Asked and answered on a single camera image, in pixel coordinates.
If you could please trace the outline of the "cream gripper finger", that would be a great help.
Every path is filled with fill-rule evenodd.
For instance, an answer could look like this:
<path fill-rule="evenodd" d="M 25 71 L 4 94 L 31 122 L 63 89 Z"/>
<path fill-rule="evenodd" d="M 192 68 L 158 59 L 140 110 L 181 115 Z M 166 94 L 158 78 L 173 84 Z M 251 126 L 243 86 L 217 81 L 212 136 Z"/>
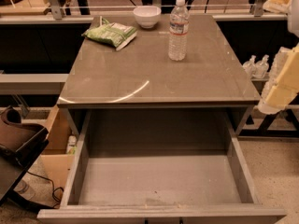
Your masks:
<path fill-rule="evenodd" d="M 272 63 L 269 79 L 263 86 L 260 112 L 270 115 L 282 111 L 299 93 L 299 44 L 281 47 Z"/>

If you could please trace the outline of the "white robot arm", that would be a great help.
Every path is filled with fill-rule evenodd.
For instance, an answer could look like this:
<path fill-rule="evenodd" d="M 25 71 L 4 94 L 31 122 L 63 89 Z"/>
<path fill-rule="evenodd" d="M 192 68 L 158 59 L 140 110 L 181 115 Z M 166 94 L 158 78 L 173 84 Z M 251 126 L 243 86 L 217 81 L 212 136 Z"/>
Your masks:
<path fill-rule="evenodd" d="M 267 0 L 263 9 L 288 16 L 288 31 L 299 37 L 299 0 Z M 272 63 L 269 79 L 263 86 L 258 109 L 276 114 L 289 105 L 299 93 L 299 44 L 281 48 Z"/>

